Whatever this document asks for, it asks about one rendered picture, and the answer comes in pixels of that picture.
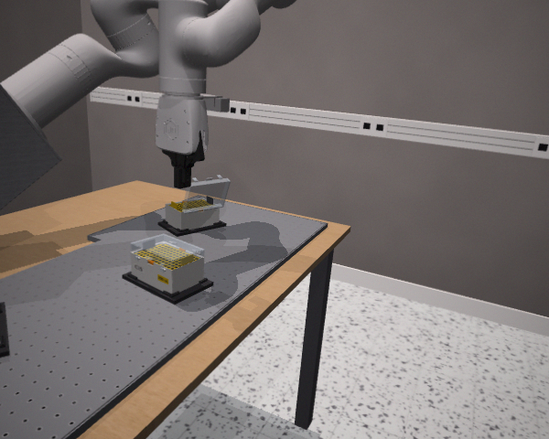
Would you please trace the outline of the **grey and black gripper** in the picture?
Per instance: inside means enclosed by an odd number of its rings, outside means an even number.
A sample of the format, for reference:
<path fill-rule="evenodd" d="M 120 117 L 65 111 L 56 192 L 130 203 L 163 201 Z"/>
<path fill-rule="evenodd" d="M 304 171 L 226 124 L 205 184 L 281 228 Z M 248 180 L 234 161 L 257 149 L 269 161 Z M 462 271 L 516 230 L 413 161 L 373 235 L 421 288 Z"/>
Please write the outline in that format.
<path fill-rule="evenodd" d="M 208 115 L 203 97 L 159 96 L 156 146 L 171 159 L 174 187 L 191 186 L 191 168 L 205 160 L 208 140 Z"/>

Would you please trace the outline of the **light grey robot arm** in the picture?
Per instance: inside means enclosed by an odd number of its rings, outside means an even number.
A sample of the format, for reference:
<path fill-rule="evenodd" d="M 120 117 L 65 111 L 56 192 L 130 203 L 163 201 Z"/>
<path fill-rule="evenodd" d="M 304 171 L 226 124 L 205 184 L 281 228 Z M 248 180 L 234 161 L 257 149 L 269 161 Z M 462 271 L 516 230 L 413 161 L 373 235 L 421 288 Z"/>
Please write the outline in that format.
<path fill-rule="evenodd" d="M 202 67 L 236 59 L 258 38 L 263 12 L 296 0 L 229 1 L 91 0 L 91 12 L 116 53 L 76 34 L 0 84 L 46 140 L 42 128 L 114 77 L 151 78 L 159 71 L 159 90 L 166 95 L 217 96 L 205 94 Z M 158 31 L 149 8 L 158 9 Z M 203 100 L 207 111 L 230 111 L 228 98 Z"/>

